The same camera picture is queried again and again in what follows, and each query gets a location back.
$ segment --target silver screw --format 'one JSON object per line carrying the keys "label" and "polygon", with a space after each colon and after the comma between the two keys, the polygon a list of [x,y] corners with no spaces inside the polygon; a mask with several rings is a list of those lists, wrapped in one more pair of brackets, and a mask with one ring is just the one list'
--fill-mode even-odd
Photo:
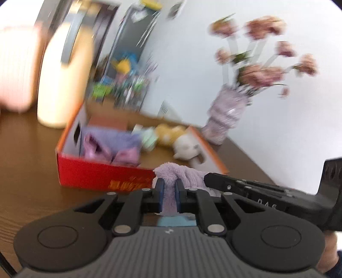
{"label": "silver screw", "polygon": [[220,233],[224,231],[224,227],[220,224],[211,224],[208,226],[208,231],[213,233]]}
{"label": "silver screw", "polygon": [[131,231],[131,227],[128,225],[118,225],[114,228],[114,232],[116,233],[129,233]]}

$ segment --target gray ribbed surface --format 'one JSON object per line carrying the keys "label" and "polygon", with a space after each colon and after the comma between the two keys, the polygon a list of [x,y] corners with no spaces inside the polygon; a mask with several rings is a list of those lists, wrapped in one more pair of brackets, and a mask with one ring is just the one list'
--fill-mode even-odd
{"label": "gray ribbed surface", "polygon": [[221,238],[208,237],[197,227],[141,227],[130,237],[115,238],[108,250],[88,266],[65,273],[24,269],[18,278],[322,278],[311,269],[274,274],[238,259]]}

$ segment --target cardboard box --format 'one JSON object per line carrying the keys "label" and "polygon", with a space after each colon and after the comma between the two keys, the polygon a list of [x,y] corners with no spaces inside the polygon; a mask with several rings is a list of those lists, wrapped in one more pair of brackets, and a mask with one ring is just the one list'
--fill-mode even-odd
{"label": "cardboard box", "polygon": [[[173,149],[157,146],[150,153],[141,153],[139,167],[126,167],[87,161],[80,157],[82,129],[89,120],[100,126],[116,126],[132,130],[136,124],[144,127],[157,126],[161,123],[170,126],[183,125],[187,132],[197,141],[199,157],[184,162],[173,159]],[[228,174],[227,168],[217,154],[200,135],[199,131],[180,123],[161,118],[148,117],[136,112],[117,110],[111,101],[103,103],[83,103],[65,128],[56,147],[59,181],[62,186],[78,187],[103,191],[132,191],[150,188],[155,177],[153,169],[165,162],[187,165],[200,171]]]}

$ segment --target wood grain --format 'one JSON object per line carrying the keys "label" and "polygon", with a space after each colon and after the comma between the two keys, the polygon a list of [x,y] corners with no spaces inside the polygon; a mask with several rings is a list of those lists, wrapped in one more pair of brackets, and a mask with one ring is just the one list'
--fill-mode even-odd
{"label": "wood grain", "polygon": [[[12,243],[23,225],[103,194],[60,186],[55,146],[61,133],[40,125],[36,108],[24,114],[1,111],[0,251],[16,270],[21,267]],[[272,182],[229,139],[216,151],[231,176]]]}

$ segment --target thermos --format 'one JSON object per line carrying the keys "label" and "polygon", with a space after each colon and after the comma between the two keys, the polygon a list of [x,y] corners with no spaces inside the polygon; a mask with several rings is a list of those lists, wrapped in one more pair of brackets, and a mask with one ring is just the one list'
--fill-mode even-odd
{"label": "thermos", "polygon": [[98,4],[75,1],[46,48],[37,110],[45,126],[65,127],[84,99],[94,53],[92,27],[99,10]]}

